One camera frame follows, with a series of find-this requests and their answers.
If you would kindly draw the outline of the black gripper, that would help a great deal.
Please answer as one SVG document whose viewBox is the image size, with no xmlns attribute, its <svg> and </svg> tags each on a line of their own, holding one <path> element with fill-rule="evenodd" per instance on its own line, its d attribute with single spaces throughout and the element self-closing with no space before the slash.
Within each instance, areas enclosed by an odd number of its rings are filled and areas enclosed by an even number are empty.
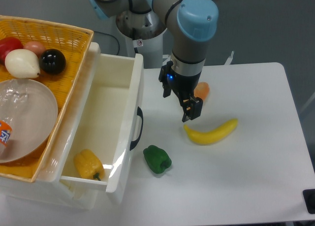
<svg viewBox="0 0 315 226">
<path fill-rule="evenodd" d="M 203 107 L 203 99 L 193 97 L 201 73 L 194 76 L 184 76 L 175 72 L 172 65 L 173 62 L 168 61 L 160 69 L 158 80 L 162 83 L 163 97 L 170 96 L 173 91 L 183 108 L 182 122 L 194 120 L 201 115 Z"/>
</svg>

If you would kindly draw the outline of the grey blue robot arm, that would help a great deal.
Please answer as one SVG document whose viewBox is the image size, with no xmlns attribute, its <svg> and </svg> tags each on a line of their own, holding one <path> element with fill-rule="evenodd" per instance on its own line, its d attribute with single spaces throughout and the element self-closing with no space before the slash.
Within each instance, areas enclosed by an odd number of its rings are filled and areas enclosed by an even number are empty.
<svg viewBox="0 0 315 226">
<path fill-rule="evenodd" d="M 115 18 L 128 51 L 161 66 L 163 96 L 177 96 L 183 122 L 198 118 L 203 101 L 194 96 L 194 89 L 216 33 L 219 0 L 89 1 L 99 18 Z"/>
</svg>

